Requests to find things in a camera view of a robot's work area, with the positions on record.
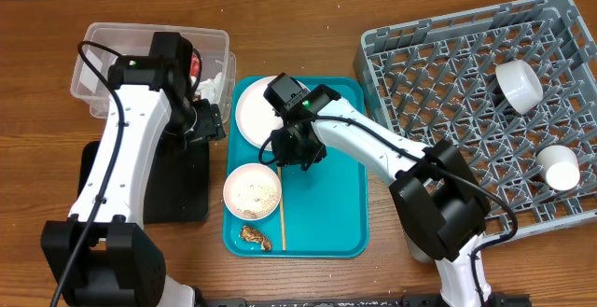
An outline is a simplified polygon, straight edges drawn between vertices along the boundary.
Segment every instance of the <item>wooden table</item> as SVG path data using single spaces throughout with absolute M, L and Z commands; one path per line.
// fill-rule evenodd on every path
M 237 80 L 249 75 L 354 77 L 371 28 L 511 0 L 54 0 L 0 3 L 0 306 L 47 306 L 56 283 L 39 244 L 46 220 L 76 197 L 81 149 L 104 122 L 69 92 L 76 44 L 96 21 L 225 30 Z M 597 35 L 597 0 L 576 0 Z M 211 144 L 204 223 L 149 226 L 168 273 L 207 298 L 399 297 L 439 292 L 434 265 L 406 247 L 386 186 L 369 175 L 370 240 L 350 260 L 250 259 L 222 243 L 227 141 Z M 530 293 L 535 306 L 594 306 L 597 224 L 536 235 L 484 252 L 494 291 Z

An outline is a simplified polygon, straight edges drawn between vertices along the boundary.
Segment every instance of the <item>clear plastic bin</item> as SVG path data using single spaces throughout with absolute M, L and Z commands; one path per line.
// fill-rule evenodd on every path
M 96 22 L 87 30 L 85 40 L 105 45 L 121 54 L 147 55 L 154 32 L 178 32 L 193 44 L 201 54 L 201 81 L 222 73 L 222 90 L 212 103 L 218 104 L 222 121 L 228 121 L 236 77 L 236 59 L 229 51 L 226 32 L 194 27 Z M 116 56 L 93 47 L 89 47 L 86 52 L 91 62 L 107 77 L 108 68 L 114 63 Z M 90 112 L 94 117 L 107 116 L 109 92 L 80 58 L 76 59 L 71 93 L 90 105 Z

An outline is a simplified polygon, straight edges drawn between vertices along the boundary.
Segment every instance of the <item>dish rack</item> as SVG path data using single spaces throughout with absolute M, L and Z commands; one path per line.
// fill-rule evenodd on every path
M 451 140 L 481 186 L 517 213 L 522 238 L 597 218 L 597 46 L 572 0 L 520 0 L 365 32 L 354 70 L 369 114 L 432 146 Z M 543 101 L 524 116 L 507 102 L 495 66 L 528 62 Z M 536 154 L 573 149 L 579 184 L 555 191 Z M 492 203 L 486 238 L 511 229 Z

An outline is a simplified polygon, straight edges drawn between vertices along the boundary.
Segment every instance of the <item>black cable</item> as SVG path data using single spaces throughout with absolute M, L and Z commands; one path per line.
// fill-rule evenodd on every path
M 278 133 L 278 132 L 282 132 L 285 131 L 289 128 L 295 127 L 296 125 L 299 124 L 303 124 L 303 123 L 309 123 L 309 122 L 313 122 L 313 121 L 317 121 L 317 120 L 336 120 L 336 121 L 341 121 L 341 122 L 345 122 L 347 124 L 350 125 L 354 125 L 356 127 L 358 127 L 359 129 L 365 131 L 366 133 L 370 134 L 371 136 L 373 136 L 375 139 L 379 140 L 380 142 L 382 142 L 382 144 L 386 145 L 387 147 L 390 147 L 393 151 L 395 151 L 396 153 L 410 159 L 416 162 L 422 162 L 425 163 L 427 165 L 428 168 L 431 168 L 432 170 L 434 170 L 434 172 L 439 173 L 441 175 L 443 175 L 444 177 L 447 177 L 451 180 L 463 183 L 471 188 L 475 188 L 480 190 L 485 196 L 487 196 L 488 198 L 492 199 L 494 202 L 496 202 L 502 209 L 504 209 L 504 211 L 507 213 L 508 216 L 510 216 L 510 220 L 512 220 L 512 230 L 510 230 L 507 234 L 505 235 L 501 235 L 498 239 L 495 240 L 491 240 L 489 242 L 486 242 L 484 244 L 481 244 L 479 246 L 477 246 L 476 248 L 473 249 L 473 251 L 470 254 L 470 261 L 471 261 L 471 269 L 473 272 L 473 279 L 475 280 L 475 289 L 477 290 L 477 293 L 479 294 L 479 298 L 480 298 L 480 302 L 481 305 L 485 305 L 485 300 L 483 298 L 483 292 L 482 289 L 480 287 L 479 284 L 479 277 L 477 275 L 477 266 L 475 266 L 475 260 L 477 259 L 477 253 L 489 246 L 493 246 L 496 244 L 500 244 L 503 243 L 505 241 L 508 241 L 510 239 L 512 239 L 512 237 L 514 237 L 514 235 L 516 235 L 516 232 L 519 229 L 519 221 L 516 218 L 516 214 L 514 213 L 514 211 L 509 207 L 509 205 L 507 205 L 507 203 L 505 203 L 504 201 L 502 201 L 502 199 L 500 199 L 498 196 L 496 196 L 495 194 L 492 194 L 491 192 L 489 192 L 487 189 L 479 186 L 479 185 L 475 185 L 474 183 L 463 179 L 462 177 L 456 175 L 456 174 L 452 174 L 446 170 L 444 170 L 443 168 L 430 163 L 426 160 L 423 160 L 421 158 L 415 157 L 412 154 L 410 154 L 406 149 L 404 148 L 400 148 L 397 147 L 396 145 L 392 144 L 390 141 L 388 141 L 387 139 L 385 139 L 384 137 L 382 137 L 380 134 L 374 132 L 373 130 L 371 130 L 370 128 L 368 128 L 367 126 L 357 122 L 356 120 L 353 119 L 346 119 L 346 118 L 342 118 L 342 117 L 335 117 L 335 116 L 315 116 L 309 119 L 302 119 L 299 121 L 295 121 L 293 123 L 287 124 L 284 127 L 282 127 L 279 130 L 274 130 L 271 132 L 271 135 L 268 137 L 268 139 L 266 139 L 265 143 L 263 143 L 263 145 L 261 146 L 261 148 L 259 149 L 259 155 L 258 155 L 258 159 L 259 162 L 262 164 L 272 164 L 276 161 L 276 158 L 274 157 L 273 160 L 270 161 L 263 161 L 263 152 L 265 151 L 265 147 L 270 143 L 272 137 Z
M 197 88 L 199 87 L 199 82 L 201 82 L 201 72 L 203 71 L 203 60 L 201 59 L 201 54 L 199 53 L 198 50 L 193 49 L 193 53 L 195 53 L 195 55 L 197 56 L 197 59 L 199 60 L 199 73 L 197 73 L 197 78 L 195 78 L 195 83 L 193 84 L 193 87 L 191 88 L 191 91 L 193 91 L 193 95 L 195 95 L 195 91 L 197 91 Z
M 124 127 L 125 127 L 124 110 L 122 108 L 122 103 L 120 102 L 120 99 L 118 98 L 118 95 L 116 94 L 114 89 L 111 89 L 109 87 L 107 79 L 105 79 L 105 77 L 102 75 L 102 73 L 100 73 L 100 71 L 97 70 L 97 68 L 95 66 L 93 66 L 93 64 L 90 62 L 90 60 L 85 55 L 85 52 L 83 51 L 83 46 L 86 46 L 86 45 L 108 51 L 116 56 L 120 56 L 120 53 L 118 53 L 117 51 L 110 49 L 104 45 L 100 45 L 98 43 L 91 42 L 91 41 L 81 41 L 77 47 L 78 55 L 81 57 L 81 60 L 83 60 L 83 62 L 89 67 L 89 69 L 93 72 L 93 74 L 95 74 L 102 81 L 102 83 L 104 83 L 105 87 L 108 89 L 108 91 L 112 95 L 112 98 L 114 99 L 114 103 L 116 104 L 116 107 L 118 110 L 118 132 L 116 135 L 116 142 L 114 144 L 114 149 L 112 151 L 112 157 L 110 158 L 110 162 L 108 162 L 108 167 L 105 170 L 104 180 L 102 181 L 102 185 L 100 186 L 100 190 L 99 190 L 98 194 L 95 196 L 95 203 L 93 204 L 93 207 L 91 208 L 90 216 L 87 219 L 87 223 L 85 224 L 85 227 L 83 228 L 83 231 L 81 232 L 81 235 L 79 236 L 78 240 L 76 241 L 76 245 L 75 245 L 75 248 L 73 249 L 73 253 L 71 253 L 70 258 L 66 262 L 66 266 L 64 267 L 64 270 L 62 271 L 62 275 L 60 277 L 60 280 L 58 281 L 58 285 L 56 286 L 54 295 L 52 296 L 51 303 L 49 304 L 50 307 L 55 307 L 56 305 L 58 305 L 58 301 L 60 300 L 60 296 L 62 294 L 62 291 L 64 290 L 64 285 L 66 285 L 66 283 L 70 279 L 71 273 L 73 271 L 73 266 L 75 265 L 76 257 L 80 253 L 81 248 L 83 247 L 83 244 L 86 242 L 87 235 L 90 232 L 91 223 L 93 223 L 93 220 L 97 216 L 97 213 L 100 211 L 100 206 L 102 205 L 102 203 L 104 201 L 105 190 L 108 187 L 108 181 L 110 180 L 110 175 L 112 174 L 112 171 L 114 170 L 114 165 L 116 164 L 118 152 L 120 151 L 120 144 L 122 143 L 122 135 L 124 133 Z

